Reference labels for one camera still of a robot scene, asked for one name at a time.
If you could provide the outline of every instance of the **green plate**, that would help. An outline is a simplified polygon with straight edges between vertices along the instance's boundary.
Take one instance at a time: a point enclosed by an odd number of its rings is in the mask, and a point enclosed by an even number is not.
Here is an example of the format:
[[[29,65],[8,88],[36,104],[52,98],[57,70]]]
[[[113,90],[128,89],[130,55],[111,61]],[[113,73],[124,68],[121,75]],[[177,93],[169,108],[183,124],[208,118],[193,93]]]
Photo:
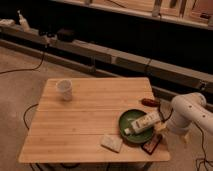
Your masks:
[[[138,110],[138,109],[131,109],[131,110],[124,112],[120,116],[119,129],[120,129],[120,133],[124,139],[126,139],[127,141],[132,142],[132,143],[141,144],[152,138],[152,135],[154,132],[153,127],[149,128],[137,135],[126,135],[124,132],[124,129],[130,127],[130,123],[132,121],[134,121],[135,119],[137,119],[143,115],[146,115],[146,113],[141,110]]]

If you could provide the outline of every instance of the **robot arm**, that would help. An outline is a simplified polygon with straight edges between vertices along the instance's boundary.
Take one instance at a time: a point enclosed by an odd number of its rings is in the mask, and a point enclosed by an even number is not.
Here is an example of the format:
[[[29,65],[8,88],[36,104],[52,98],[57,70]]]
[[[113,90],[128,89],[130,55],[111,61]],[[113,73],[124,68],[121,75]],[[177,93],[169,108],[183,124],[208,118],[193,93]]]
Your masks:
[[[191,122],[195,122],[213,134],[213,113],[207,111],[206,99],[200,93],[178,95],[171,102],[173,113],[167,128],[178,135],[185,135]]]

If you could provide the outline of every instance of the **floor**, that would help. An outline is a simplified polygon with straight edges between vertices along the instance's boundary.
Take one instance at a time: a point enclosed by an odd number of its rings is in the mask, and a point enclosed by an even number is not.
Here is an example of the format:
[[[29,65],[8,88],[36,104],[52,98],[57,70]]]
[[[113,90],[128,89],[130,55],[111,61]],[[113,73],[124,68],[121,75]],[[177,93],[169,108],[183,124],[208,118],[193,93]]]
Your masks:
[[[0,72],[17,68],[31,68],[39,63],[39,59],[0,47]],[[17,159],[27,135],[27,129],[23,123],[23,113],[39,101],[44,84],[48,78],[59,77],[91,77],[64,68],[49,62],[44,62],[38,71],[14,72],[0,75],[0,171],[30,171],[27,164],[18,163]],[[164,113],[169,111],[169,103],[163,101]],[[30,123],[35,109],[28,113],[27,122]],[[195,159],[202,157],[201,133],[191,125],[190,142],[188,148],[179,138],[172,133],[164,133],[168,148],[171,153],[169,162],[154,163],[150,171],[194,171]],[[213,136],[205,133],[205,148],[209,160],[213,160]],[[107,164],[81,164],[77,171],[106,170]],[[141,170],[143,164],[112,164],[110,171]],[[59,165],[54,165],[55,170],[62,171]]]

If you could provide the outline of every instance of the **white sponge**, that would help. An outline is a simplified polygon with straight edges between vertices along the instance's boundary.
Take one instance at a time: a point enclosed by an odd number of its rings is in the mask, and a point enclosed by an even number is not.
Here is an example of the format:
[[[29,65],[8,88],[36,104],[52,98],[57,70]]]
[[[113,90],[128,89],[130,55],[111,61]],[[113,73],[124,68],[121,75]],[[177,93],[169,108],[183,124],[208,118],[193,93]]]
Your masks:
[[[121,150],[123,140],[118,137],[105,134],[102,137],[100,143],[103,147],[106,147],[108,149],[111,149],[111,150],[119,153]]]

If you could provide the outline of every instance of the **paper cup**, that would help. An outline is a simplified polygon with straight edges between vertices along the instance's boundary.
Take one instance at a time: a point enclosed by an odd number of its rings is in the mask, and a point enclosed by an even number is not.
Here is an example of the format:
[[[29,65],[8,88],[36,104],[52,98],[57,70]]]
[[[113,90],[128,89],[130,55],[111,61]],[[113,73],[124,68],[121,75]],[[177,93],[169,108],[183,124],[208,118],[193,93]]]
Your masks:
[[[72,83],[70,80],[62,80],[56,84],[56,90],[61,94],[63,100],[72,100]]]

